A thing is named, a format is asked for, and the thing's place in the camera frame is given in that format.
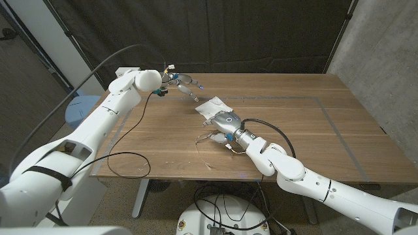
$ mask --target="black curtain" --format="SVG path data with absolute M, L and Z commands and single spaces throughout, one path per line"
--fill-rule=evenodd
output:
M 322 73 L 351 0 L 50 3 L 93 66 L 142 43 L 176 72 Z M 99 71 L 105 88 L 118 67 L 163 63 L 147 48 L 125 52 Z

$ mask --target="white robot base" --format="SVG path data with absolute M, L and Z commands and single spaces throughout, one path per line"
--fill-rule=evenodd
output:
M 253 204 L 248 206 L 248 201 L 237 196 L 212 195 L 197 201 L 197 205 L 207 216 L 230 227 L 250 228 L 266 219 Z M 235 235 L 270 235 L 267 223 L 247 231 L 225 228 L 224 226 L 219 228 L 219 225 L 205 217 L 194 203 L 180 216 L 176 229 L 176 235 L 224 235 L 230 234 L 230 232 Z

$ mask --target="black strap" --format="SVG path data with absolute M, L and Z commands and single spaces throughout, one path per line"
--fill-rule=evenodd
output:
M 72 181 L 70 178 L 68 178 L 67 176 L 64 176 L 63 174 L 56 172 L 55 170 L 51 170 L 45 167 L 41 167 L 41 166 L 31 166 L 29 169 L 25 170 L 25 172 L 28 171 L 33 171 L 33 172 L 39 172 L 39 173 L 43 173 L 49 176 L 54 177 L 55 179 L 59 180 L 61 182 L 61 186 L 65 192 L 65 190 L 67 190 L 70 186 L 72 186 Z

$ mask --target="table leg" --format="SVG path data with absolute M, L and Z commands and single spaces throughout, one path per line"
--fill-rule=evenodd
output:
M 144 207 L 146 195 L 148 193 L 149 179 L 142 179 L 138 188 L 137 199 L 133 205 L 132 217 L 138 219 L 141 216 L 142 208 Z
M 305 205 L 306 213 L 308 214 L 308 222 L 311 225 L 316 225 L 318 223 L 318 218 L 316 217 L 316 211 L 314 208 L 314 201 L 312 198 L 302 196 L 303 204 Z

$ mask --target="black cable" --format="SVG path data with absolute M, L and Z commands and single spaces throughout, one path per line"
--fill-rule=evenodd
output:
M 58 201 L 55 201 L 55 209 L 57 210 L 59 219 L 64 222 L 63 216 L 61 215 L 61 212 L 59 211 Z
M 254 197 L 255 197 L 255 195 L 258 193 L 258 191 L 259 191 L 259 188 L 257 188 L 257 190 L 255 191 L 255 193 L 253 194 L 253 196 L 252 196 L 252 197 L 251 197 L 251 199 L 249 200 L 248 205 L 247 205 L 247 208 L 246 208 L 246 210 L 244 211 L 244 213 L 242 214 L 242 216 L 241 216 L 241 219 L 240 219 L 240 220 L 233 219 L 233 218 L 231 218 L 231 216 L 229 216 L 228 211 L 227 211 L 227 206 L 225 205 L 225 195 L 223 195 L 223 207 L 225 208 L 225 212 L 227 213 L 227 215 L 228 215 L 228 217 L 229 217 L 229 219 L 230 219 L 231 221 L 236 221 L 236 222 L 239 222 L 239 221 L 241 221 L 241 220 L 242 220 L 242 218 L 244 218 L 244 216 L 245 216 L 245 214 L 247 213 L 247 210 L 248 210 L 248 208 L 249 208 L 249 205 L 251 204 L 251 202 L 252 202 L 253 198 L 254 198 Z
M 115 146 L 116 146 L 116 144 L 118 144 L 119 143 L 119 141 L 121 140 L 121 139 L 123 139 L 123 137 L 125 137 L 125 135 L 127 135 L 128 133 L 130 133 L 135 127 L 137 127 L 137 125 L 139 125 L 139 123 L 142 121 L 142 118 L 144 118 L 144 114 L 145 114 L 145 109 L 146 109 L 146 105 L 148 104 L 148 101 L 149 101 L 149 99 L 150 99 L 150 97 L 151 97 L 151 95 L 152 95 L 153 93 L 151 92 L 149 95 L 148 95 L 148 98 L 146 99 L 146 102 L 145 102 L 145 106 L 144 106 L 144 111 L 142 112 L 142 117 L 141 117 L 141 119 L 139 119 L 139 121 L 138 121 L 138 123 L 135 125 L 135 126 L 133 126 L 128 132 L 126 132 L 114 145 L 113 145 L 113 147 L 112 147 L 112 149 L 110 149 L 110 151 L 109 151 L 109 153 L 112 153 L 112 150 L 113 150 L 113 148 L 115 148 Z
M 137 125 L 139 125 L 139 123 L 142 121 L 142 119 L 144 118 L 144 115 L 145 115 L 145 109 L 146 109 L 146 105 L 148 104 L 148 101 L 149 101 L 149 99 L 150 99 L 150 97 L 151 97 L 151 95 L 152 95 L 153 93 L 151 92 L 150 93 L 150 95 L 148 95 L 148 98 L 146 99 L 146 102 L 145 102 L 145 106 L 144 106 L 144 111 L 142 112 L 142 117 L 139 119 L 139 121 L 138 121 L 138 123 L 136 124 L 136 125 L 134 125 L 129 131 L 127 131 L 114 145 L 113 145 L 113 147 L 112 147 L 112 149 L 109 151 L 109 153 L 112 153 L 112 150 L 113 150 L 113 148 L 115 148 L 115 146 L 116 146 L 116 144 L 118 144 L 119 143 L 119 141 L 121 141 L 122 139 L 123 139 L 123 137 L 125 137 L 127 134 L 129 134 L 135 127 L 137 127 Z M 113 174 L 115 174 L 115 175 L 117 175 L 117 176 L 119 176 L 119 177 L 121 177 L 121 178 L 125 178 L 125 179 L 130 179 L 130 180 L 134 180 L 134 179 L 139 179 L 139 178 L 143 178 L 143 176 L 141 176 L 141 177 L 139 177 L 139 178 L 137 178 L 137 177 L 126 177 L 126 176 L 122 176 L 121 174 L 119 174 L 119 173 L 117 173 L 115 170 L 113 170 L 112 169 L 112 167 L 110 167 L 110 164 L 109 164 L 109 158 L 107 158 L 107 167 L 109 168 L 109 170 L 111 171 L 111 172 L 113 172 Z
M 216 199 L 215 199 L 215 204 L 214 204 L 214 220 L 216 220 L 215 219 L 215 215 L 216 215 L 216 208 L 217 208 L 217 206 L 216 206 L 216 202 L 217 202 L 217 198 L 219 198 L 219 196 L 220 196 L 220 194 L 218 193 L 217 194 L 217 196 L 216 196 Z M 219 211 L 219 208 L 217 209 L 218 210 L 218 212 L 219 212 L 219 221 L 221 221 L 221 212 Z
M 50 212 L 48 212 L 45 215 L 45 217 L 59 226 L 68 226 L 68 224 L 64 223 L 64 221 L 58 219 L 55 215 L 52 215 Z
M 242 130 L 244 130 L 244 129 L 245 129 L 245 128 L 244 128 L 244 124 L 245 124 L 245 122 L 247 122 L 247 121 L 253 121 L 253 122 L 257 122 L 257 123 L 264 124 L 264 125 L 266 125 L 266 126 L 268 126 L 268 127 L 272 128 L 272 129 L 274 129 L 274 130 L 275 130 L 275 131 L 277 131 L 279 134 L 281 134 L 281 136 L 282 136 L 282 137 L 286 140 L 287 145 L 289 145 L 289 148 L 290 148 L 290 150 L 292 151 L 292 156 L 293 156 L 294 158 L 296 158 L 295 149 L 293 149 L 293 145 L 292 145 L 292 143 L 290 142 L 290 140 L 288 139 L 288 137 L 285 135 L 285 133 L 283 133 L 280 129 L 278 129 L 277 127 L 273 126 L 272 124 L 269 124 L 269 123 L 268 123 L 268 122 L 266 122 L 266 121 L 262 121 L 262 120 L 258 120 L 258 119 L 249 118 L 249 119 L 244 119 L 244 120 L 241 122 L 241 129 L 242 129 Z
M 228 225 L 224 225 L 223 223 L 220 223 L 220 222 L 217 222 L 217 221 L 215 221 L 214 219 L 212 219 L 211 217 L 209 217 L 208 215 L 206 215 L 200 208 L 199 208 L 199 206 L 197 205 L 197 201 L 198 200 L 196 200 L 196 194 L 197 194 L 197 191 L 198 190 L 196 190 L 195 191 L 195 194 L 193 195 L 193 200 L 194 200 L 194 202 L 195 202 L 195 206 L 196 206 L 196 208 L 206 217 L 206 218 L 208 218 L 209 220 L 211 220 L 212 222 L 215 222 L 215 223 L 217 223 L 219 226 L 224 226 L 225 228 L 229 228 L 229 229 L 234 229 L 234 230 L 239 230 L 239 231 L 249 231 L 249 230 L 252 230 L 252 229 L 255 229 L 255 228 L 257 228 L 257 227 L 259 227 L 260 225 L 262 225 L 263 223 L 265 223 L 265 222 L 267 222 L 269 219 L 271 219 L 271 218 L 273 218 L 273 215 L 279 210 L 279 208 L 280 207 L 277 207 L 276 208 L 276 210 L 269 216 L 269 217 L 267 217 L 264 221 L 261 221 L 259 224 L 257 224 L 257 225 L 254 225 L 254 226 L 252 226 L 252 227 L 249 227 L 249 228 L 235 228 L 235 227 L 231 227 L 231 226 L 228 226 Z
M 119 154 L 134 154 L 134 155 L 138 155 L 138 156 L 143 157 L 146 160 L 146 162 L 148 163 L 148 172 L 145 175 L 140 176 L 140 177 L 130 178 L 130 179 L 140 179 L 140 178 L 143 178 L 143 177 L 147 176 L 151 172 L 150 162 L 149 162 L 149 160 L 145 156 L 143 156 L 143 155 L 141 155 L 139 153 L 133 153 L 133 152 L 119 152 L 119 153 L 112 153 L 112 154 L 109 154 L 109 155 L 106 155 L 106 156 L 103 156 L 103 157 L 99 157 L 98 159 L 95 159 L 94 161 L 91 161 L 91 162 L 85 164 L 82 168 L 80 168 L 76 172 L 74 172 L 74 174 L 70 177 L 70 179 L 72 179 L 77 173 L 79 173 L 85 167 L 87 167 L 87 166 L 89 166 L 89 165 L 91 165 L 91 164 L 93 164 L 93 163 L 95 163 L 95 162 L 97 162 L 97 161 L 99 161 L 101 159 L 105 159 L 107 157 L 111 157 L 111 156 L 115 156 L 115 155 L 119 155 Z
M 154 49 L 153 47 L 151 47 L 151 46 L 148 46 L 148 45 L 145 45 L 145 44 L 134 44 L 134 45 L 130 45 L 130 46 L 127 46 L 127 47 L 125 47 L 125 48 L 123 48 L 123 49 L 121 49 L 121 50 L 118 50 L 117 52 L 115 52 L 115 53 L 113 53 L 112 55 L 110 55 L 109 57 L 107 57 L 104 61 L 102 61 L 97 67 L 95 67 L 81 82 L 80 82 L 80 84 L 78 85 L 78 86 L 76 86 L 30 133 L 29 133 L 29 135 L 25 138 L 25 140 L 20 144 L 20 146 L 19 146 L 19 148 L 16 150 L 16 152 L 14 153 L 14 155 L 13 155 L 13 157 L 12 157 L 12 159 L 10 160 L 10 164 L 9 164 L 9 167 L 8 167 L 8 175 L 9 175 L 9 177 L 11 177 L 12 176 L 12 173 L 13 173 L 13 171 L 14 171 L 14 165 L 15 165 L 15 162 L 16 162 L 16 160 L 17 160 L 17 158 L 18 158 L 18 156 L 19 156 L 19 154 L 22 152 L 22 150 L 23 150 L 23 148 L 26 146 L 26 144 L 30 141 L 30 139 L 33 137 L 33 135 L 45 124 L 45 122 L 48 120 L 48 119 L 50 119 L 50 117 L 53 115 L 53 114 L 55 114 L 57 111 L 58 111 L 58 109 L 65 103 L 65 101 L 67 101 L 70 97 L 72 97 L 72 94 L 74 94 L 78 89 L 80 89 L 80 87 L 82 86 L 82 85 L 84 85 L 86 82 L 87 82 L 87 80 L 93 75 L 93 74 L 95 74 L 96 73 L 96 71 L 98 71 L 107 61 L 109 61 L 110 59 L 112 59 L 113 57 L 115 57 L 115 56 L 117 56 L 118 54 L 120 54 L 120 53 L 122 53 L 122 52 L 124 52 L 124 51 L 126 51 L 126 50 L 128 50 L 128 49 L 131 49 L 131 48 L 134 48 L 134 47 L 137 47 L 137 46 L 143 46 L 143 47 L 146 47 L 146 48 L 151 48 L 152 50 L 155 50 L 162 58 L 163 58 L 163 60 L 164 60 L 164 68 L 165 68 L 165 64 L 166 64 L 166 62 L 165 62 L 165 58 L 164 58 L 164 56 L 161 54 L 161 53 L 159 53 L 156 49 Z
M 214 204 L 213 202 L 211 202 L 209 200 L 206 200 L 204 198 L 202 198 L 200 200 L 205 201 L 205 202 L 209 202 L 209 203 L 211 203 L 212 205 L 215 206 L 215 208 L 217 209 L 217 212 L 219 213 L 219 222 L 222 224 L 221 211 L 219 210 L 218 206 L 216 206 L 216 204 Z

